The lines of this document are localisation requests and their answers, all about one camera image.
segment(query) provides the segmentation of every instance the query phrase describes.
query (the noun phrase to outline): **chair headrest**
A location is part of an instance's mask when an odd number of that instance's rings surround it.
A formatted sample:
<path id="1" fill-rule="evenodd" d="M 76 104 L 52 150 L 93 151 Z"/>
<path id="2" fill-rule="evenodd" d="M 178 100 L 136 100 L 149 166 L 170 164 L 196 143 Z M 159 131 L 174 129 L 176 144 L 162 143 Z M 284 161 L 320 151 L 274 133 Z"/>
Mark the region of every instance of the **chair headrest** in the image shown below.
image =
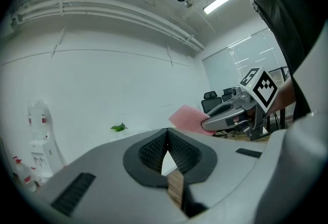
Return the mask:
<path id="1" fill-rule="evenodd" d="M 232 88 L 224 89 L 224 90 L 223 90 L 223 93 L 224 93 L 225 95 L 232 94 Z"/>
<path id="2" fill-rule="evenodd" d="M 207 92 L 204 94 L 204 99 L 209 99 L 209 98 L 216 98 L 217 94 L 215 91 Z"/>

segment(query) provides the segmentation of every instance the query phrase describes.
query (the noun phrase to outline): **black and white pattern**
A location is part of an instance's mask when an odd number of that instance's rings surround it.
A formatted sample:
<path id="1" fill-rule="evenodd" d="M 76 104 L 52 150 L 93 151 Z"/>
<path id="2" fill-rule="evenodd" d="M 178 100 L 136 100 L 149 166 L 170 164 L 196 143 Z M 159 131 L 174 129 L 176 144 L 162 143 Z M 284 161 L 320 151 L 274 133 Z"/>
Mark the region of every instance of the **black and white pattern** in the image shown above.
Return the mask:
<path id="1" fill-rule="evenodd" d="M 265 72 L 262 73 L 261 78 L 253 89 L 254 93 L 258 96 L 266 108 L 269 106 L 277 90 L 278 88 L 272 81 L 272 78 Z"/>
<path id="2" fill-rule="evenodd" d="M 240 82 L 241 85 L 246 86 L 250 80 L 254 77 L 254 75 L 257 73 L 259 68 L 252 68 L 248 74 L 243 78 L 243 80 Z"/>

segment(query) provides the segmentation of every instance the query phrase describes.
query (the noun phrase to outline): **black shirt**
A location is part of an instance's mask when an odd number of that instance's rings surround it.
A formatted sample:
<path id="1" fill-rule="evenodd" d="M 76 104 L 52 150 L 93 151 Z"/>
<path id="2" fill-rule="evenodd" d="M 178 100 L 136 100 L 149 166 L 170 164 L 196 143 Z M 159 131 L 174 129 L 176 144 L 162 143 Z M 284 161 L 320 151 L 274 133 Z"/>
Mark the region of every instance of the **black shirt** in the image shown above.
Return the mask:
<path id="1" fill-rule="evenodd" d="M 310 112 L 309 105 L 293 79 L 323 27 L 326 15 L 323 1 L 316 0 L 251 0 L 267 26 L 274 33 L 288 65 L 295 96 L 294 119 Z"/>

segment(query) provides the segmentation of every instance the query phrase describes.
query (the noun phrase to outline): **pink towel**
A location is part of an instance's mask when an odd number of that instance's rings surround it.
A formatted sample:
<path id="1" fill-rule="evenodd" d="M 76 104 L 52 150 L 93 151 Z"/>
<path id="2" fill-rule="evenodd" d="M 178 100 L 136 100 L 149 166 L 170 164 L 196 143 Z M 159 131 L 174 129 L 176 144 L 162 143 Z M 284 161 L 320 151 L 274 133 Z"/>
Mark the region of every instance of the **pink towel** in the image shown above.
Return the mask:
<path id="1" fill-rule="evenodd" d="M 215 131 L 206 131 L 200 124 L 207 118 L 209 118 L 209 116 L 198 109 L 183 105 L 169 118 L 169 121 L 178 129 L 210 136 L 213 135 Z"/>

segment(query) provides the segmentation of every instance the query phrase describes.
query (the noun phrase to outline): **red label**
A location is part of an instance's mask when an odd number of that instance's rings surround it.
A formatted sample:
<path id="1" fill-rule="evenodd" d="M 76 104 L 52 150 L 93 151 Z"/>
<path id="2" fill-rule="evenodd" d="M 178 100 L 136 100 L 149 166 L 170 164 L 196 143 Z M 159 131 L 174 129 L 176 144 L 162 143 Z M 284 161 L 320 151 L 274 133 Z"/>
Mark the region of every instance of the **red label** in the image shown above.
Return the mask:
<path id="1" fill-rule="evenodd" d="M 25 182 L 29 182 L 31 180 L 31 176 L 28 176 L 27 178 L 24 179 Z"/>

